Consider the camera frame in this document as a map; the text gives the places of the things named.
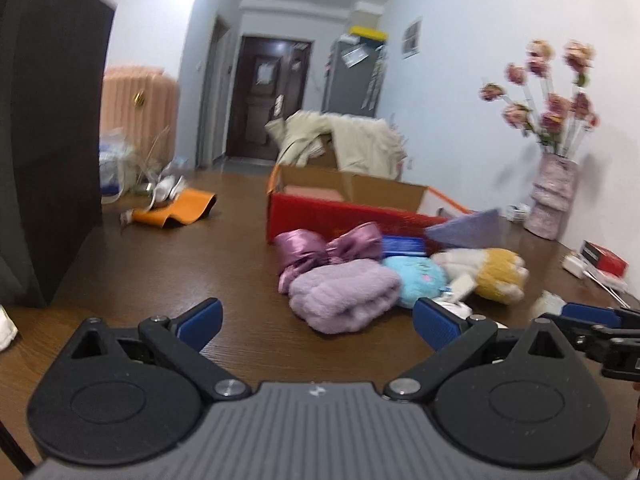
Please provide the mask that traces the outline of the person's hand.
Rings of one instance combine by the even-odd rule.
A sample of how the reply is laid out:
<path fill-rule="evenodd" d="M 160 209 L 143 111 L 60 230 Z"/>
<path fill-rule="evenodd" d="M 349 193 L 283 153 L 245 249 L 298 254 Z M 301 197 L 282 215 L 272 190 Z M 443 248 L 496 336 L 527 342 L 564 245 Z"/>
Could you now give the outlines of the person's hand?
<path fill-rule="evenodd" d="M 635 470 L 640 469 L 640 401 L 638 401 L 636 418 L 631 430 L 631 448 L 629 458 Z"/>

